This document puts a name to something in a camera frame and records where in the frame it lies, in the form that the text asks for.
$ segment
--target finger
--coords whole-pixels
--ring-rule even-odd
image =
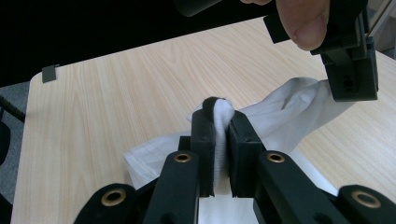
[[[241,2],[243,2],[245,4],[254,3],[254,4],[257,4],[257,5],[263,6],[263,5],[271,2],[271,0],[241,0]]]
[[[327,32],[330,0],[276,0],[280,20],[300,49],[321,45]]]

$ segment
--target white fabric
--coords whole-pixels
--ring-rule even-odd
[[[215,113],[215,127],[220,136],[225,132],[226,124],[233,114],[233,110],[229,107],[231,103],[228,101],[223,103],[219,106],[219,110],[228,112]],[[240,111],[247,115],[268,150],[291,153],[306,135],[352,105],[352,103],[336,103],[332,99],[327,80],[316,81],[309,77],[297,77],[273,91],[261,102]],[[190,135],[190,132],[161,136],[124,154],[136,189],[160,175],[166,156],[177,150],[181,135]],[[224,141],[225,137],[219,140],[220,144],[225,144]],[[221,149],[216,153],[215,161],[218,162],[218,168],[215,169],[215,175],[218,176],[218,180],[215,182],[219,181],[219,183],[215,185],[215,193],[224,193],[224,190],[227,193],[229,182],[224,173],[227,171],[226,153],[221,152]],[[231,195],[217,195],[215,198],[200,199],[199,222],[257,223],[257,220],[252,211],[251,199],[233,199]]]
[[[218,99],[213,108],[213,120],[216,130],[215,161],[213,186],[215,195],[231,193],[228,177],[228,157],[226,131],[233,118],[233,105],[228,100]]]

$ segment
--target crumpled cloth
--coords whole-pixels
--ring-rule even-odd
[[[220,100],[214,106],[217,130],[214,173],[216,197],[200,199],[200,223],[257,223],[252,211],[252,200],[233,199],[230,194],[226,153],[221,144],[225,144],[225,136],[222,135],[233,115],[231,100]],[[239,111],[247,115],[267,150],[290,154],[305,136],[352,105],[350,102],[336,103],[333,100],[328,80],[296,77],[271,92],[261,102]],[[179,137],[186,135],[191,134],[183,132],[161,136],[124,154],[136,189],[160,175],[166,156],[177,150]]]

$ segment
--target dark floor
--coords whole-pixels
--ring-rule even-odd
[[[395,59],[394,49],[386,50],[383,53]],[[0,94],[23,112],[26,111],[28,93],[29,82],[0,88]],[[11,144],[6,161],[0,167],[0,193],[10,202],[13,202],[21,153],[23,123],[10,116],[7,112],[4,113],[2,121],[11,130]]]

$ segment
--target light wood tabletop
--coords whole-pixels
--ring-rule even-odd
[[[359,102],[298,146],[340,188],[360,184],[396,202],[396,62],[377,53],[378,100]],[[31,81],[13,223],[72,223],[101,187],[131,183],[123,153],[191,126],[206,97],[236,109],[292,77],[326,79],[319,56],[274,45],[262,19],[56,68]]]

